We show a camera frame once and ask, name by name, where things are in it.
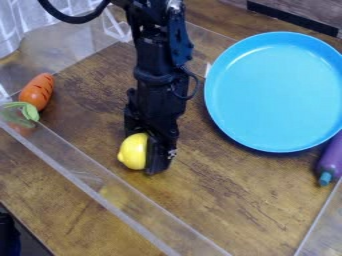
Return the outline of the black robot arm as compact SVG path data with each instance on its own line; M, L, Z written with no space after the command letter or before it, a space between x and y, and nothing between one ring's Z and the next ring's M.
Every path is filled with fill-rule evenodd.
M177 155L177 120L194 97L189 84L195 75L186 62L194 44L186 30L183 0L110 0L126 12L136 49L134 77L127 91L124 129L128 136L147 135L146 173L169 169Z

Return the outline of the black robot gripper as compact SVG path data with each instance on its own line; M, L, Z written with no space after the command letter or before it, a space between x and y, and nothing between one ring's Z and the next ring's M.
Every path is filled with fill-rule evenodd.
M147 139L146 173L155 175L169 169L177 156L177 120L186 111L190 78L182 69L152 75L139 68L134 77L138 85L127 91L124 133L127 137L146 132L154 135Z

